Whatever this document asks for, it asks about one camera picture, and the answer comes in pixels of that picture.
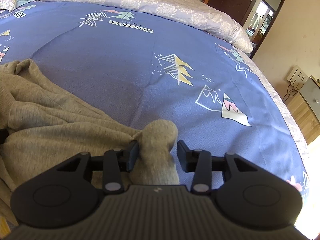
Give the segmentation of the white power strip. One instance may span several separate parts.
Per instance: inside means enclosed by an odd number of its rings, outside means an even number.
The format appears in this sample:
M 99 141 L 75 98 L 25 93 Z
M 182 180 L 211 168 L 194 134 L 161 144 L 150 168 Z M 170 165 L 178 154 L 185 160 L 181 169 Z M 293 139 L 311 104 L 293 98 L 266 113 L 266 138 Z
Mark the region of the white power strip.
M 309 77 L 302 71 L 302 69 L 298 65 L 293 66 L 291 72 L 287 76 L 287 81 L 289 81 L 290 85 L 298 92 L 301 90 L 308 79 Z

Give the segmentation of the lilac floral quilt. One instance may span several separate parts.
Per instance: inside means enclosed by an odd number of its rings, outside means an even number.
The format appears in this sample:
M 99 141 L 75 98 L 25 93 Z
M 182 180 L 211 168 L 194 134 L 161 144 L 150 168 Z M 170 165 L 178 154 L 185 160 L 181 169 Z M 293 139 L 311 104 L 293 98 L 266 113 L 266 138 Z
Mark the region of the lilac floral quilt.
M 308 146 L 298 125 L 289 110 L 280 100 L 280 96 L 262 74 L 257 65 L 247 56 L 253 50 L 251 42 L 244 28 L 224 12 L 218 11 L 198 0 L 40 0 L 46 2 L 81 2 L 93 3 L 146 12 L 169 20 L 189 25 L 205 31 L 233 45 L 245 62 L 258 75 L 263 86 L 267 89 L 276 106 L 280 110 L 290 133 L 302 157 L 308 155 Z

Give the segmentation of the grey side cabinet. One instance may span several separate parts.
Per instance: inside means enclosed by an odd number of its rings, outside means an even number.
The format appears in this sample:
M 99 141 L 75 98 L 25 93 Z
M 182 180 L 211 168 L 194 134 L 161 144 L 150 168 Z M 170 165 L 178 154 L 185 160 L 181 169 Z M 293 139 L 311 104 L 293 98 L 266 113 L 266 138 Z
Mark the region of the grey side cabinet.
M 310 76 L 300 89 L 300 94 L 319 120 L 320 115 L 320 88 L 319 83 Z

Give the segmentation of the grey sweat pants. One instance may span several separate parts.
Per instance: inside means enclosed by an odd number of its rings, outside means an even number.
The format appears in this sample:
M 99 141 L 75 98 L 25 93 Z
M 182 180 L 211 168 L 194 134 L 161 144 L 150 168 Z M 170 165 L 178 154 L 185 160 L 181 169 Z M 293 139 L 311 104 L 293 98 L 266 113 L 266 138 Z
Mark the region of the grey sweat pants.
M 1 65 L 1 216 L 12 224 L 12 192 L 29 179 L 79 152 L 93 156 L 139 143 L 140 153 L 125 185 L 180 182 L 171 150 L 178 130 L 168 120 L 134 129 L 49 81 L 31 60 Z

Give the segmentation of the blue patterned bed sheet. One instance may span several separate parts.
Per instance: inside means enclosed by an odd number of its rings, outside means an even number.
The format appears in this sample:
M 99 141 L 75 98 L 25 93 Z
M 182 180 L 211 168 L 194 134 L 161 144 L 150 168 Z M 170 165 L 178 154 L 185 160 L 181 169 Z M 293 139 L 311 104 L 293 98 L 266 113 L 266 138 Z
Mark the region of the blue patterned bed sheet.
M 308 194 L 282 101 L 222 39 L 143 12 L 30 2 L 1 12 L 1 63 L 23 59 L 121 124 L 170 120 L 188 146 L 237 153 Z

